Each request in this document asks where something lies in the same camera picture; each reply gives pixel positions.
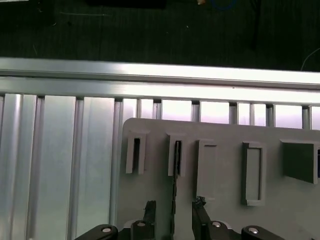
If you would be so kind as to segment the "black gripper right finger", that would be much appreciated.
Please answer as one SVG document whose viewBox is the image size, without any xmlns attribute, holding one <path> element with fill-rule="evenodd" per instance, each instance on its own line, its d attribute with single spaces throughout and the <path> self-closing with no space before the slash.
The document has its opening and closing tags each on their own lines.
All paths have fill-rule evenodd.
<svg viewBox="0 0 320 240">
<path fill-rule="evenodd" d="M 310 240 L 312 203 L 299 196 L 198 196 L 192 230 L 196 240 Z"/>
</svg>

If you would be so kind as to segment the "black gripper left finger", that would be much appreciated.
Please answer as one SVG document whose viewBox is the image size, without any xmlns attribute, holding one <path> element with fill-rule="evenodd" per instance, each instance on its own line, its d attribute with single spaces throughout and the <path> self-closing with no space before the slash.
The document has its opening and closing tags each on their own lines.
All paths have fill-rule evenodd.
<svg viewBox="0 0 320 240">
<path fill-rule="evenodd" d="M 156 239 L 156 201 L 146 203 L 142 219 L 129 221 L 127 226 L 118 230 L 111 224 L 100 224 L 75 240 L 155 240 Z"/>
</svg>

